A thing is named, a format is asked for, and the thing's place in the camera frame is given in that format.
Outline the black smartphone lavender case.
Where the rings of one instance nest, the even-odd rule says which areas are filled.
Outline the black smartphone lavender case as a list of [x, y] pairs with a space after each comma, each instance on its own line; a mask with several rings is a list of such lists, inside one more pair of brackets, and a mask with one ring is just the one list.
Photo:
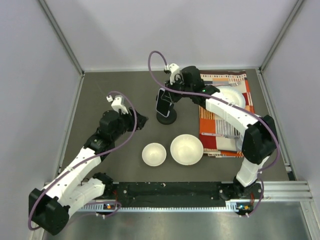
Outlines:
[[173, 101], [170, 92], [165, 90], [164, 88], [160, 88], [156, 97], [155, 109], [157, 113], [167, 118], [170, 114], [172, 104]]

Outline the black phone stand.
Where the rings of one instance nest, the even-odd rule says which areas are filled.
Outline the black phone stand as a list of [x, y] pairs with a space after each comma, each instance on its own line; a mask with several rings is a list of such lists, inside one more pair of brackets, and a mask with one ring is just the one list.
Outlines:
[[168, 117], [163, 117], [162, 115], [156, 112], [156, 119], [159, 123], [163, 125], [173, 124], [177, 119], [177, 112], [174, 109], [174, 104], [171, 105], [171, 109]]

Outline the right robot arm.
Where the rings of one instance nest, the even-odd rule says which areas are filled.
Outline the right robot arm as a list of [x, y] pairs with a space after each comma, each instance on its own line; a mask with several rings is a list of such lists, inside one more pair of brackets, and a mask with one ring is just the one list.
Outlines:
[[169, 75], [165, 82], [167, 100], [176, 103], [181, 98], [189, 98], [194, 104], [221, 117], [243, 137], [241, 152], [244, 158], [233, 179], [233, 194], [245, 198], [251, 193], [258, 174], [264, 170], [264, 163], [279, 150], [274, 119], [241, 108], [217, 87], [206, 85], [195, 66], [180, 69], [172, 63], [165, 65], [164, 72]]

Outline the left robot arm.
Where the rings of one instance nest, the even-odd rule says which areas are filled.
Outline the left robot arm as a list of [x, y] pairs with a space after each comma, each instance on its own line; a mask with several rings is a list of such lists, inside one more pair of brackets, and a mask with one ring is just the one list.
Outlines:
[[57, 235], [79, 209], [97, 197], [109, 198], [114, 191], [110, 178], [98, 174], [81, 185], [85, 176], [113, 151], [120, 147], [116, 140], [123, 134], [141, 130], [148, 118], [129, 108], [127, 113], [108, 110], [99, 126], [80, 149], [75, 159], [52, 182], [35, 188], [28, 197], [28, 228], [42, 228]]

